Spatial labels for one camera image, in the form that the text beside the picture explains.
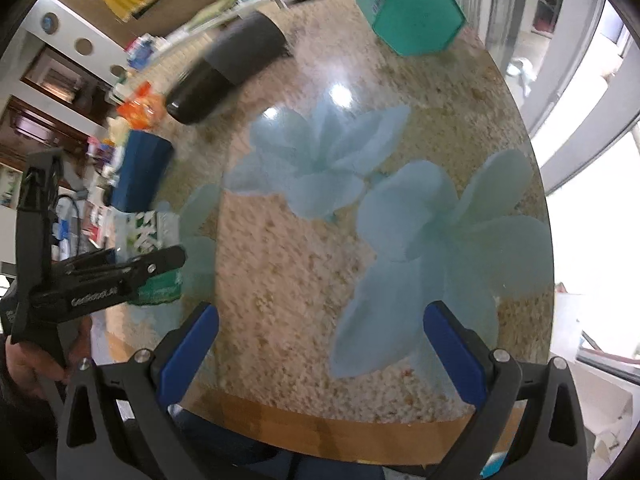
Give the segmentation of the person's left hand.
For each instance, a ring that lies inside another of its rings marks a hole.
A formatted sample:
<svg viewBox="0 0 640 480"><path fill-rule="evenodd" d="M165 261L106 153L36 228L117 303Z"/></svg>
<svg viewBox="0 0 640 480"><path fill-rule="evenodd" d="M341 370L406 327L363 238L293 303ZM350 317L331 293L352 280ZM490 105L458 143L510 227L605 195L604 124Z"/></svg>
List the person's left hand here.
<svg viewBox="0 0 640 480"><path fill-rule="evenodd" d="M68 382L70 373L83 359L89 359L91 350L92 318L85 316L78 327L78 335L68 352L68 364L62 367L49 353L32 342L14 344L11 338L6 340L6 368L17 389L31 398L44 400L39 378L52 382Z"/></svg>

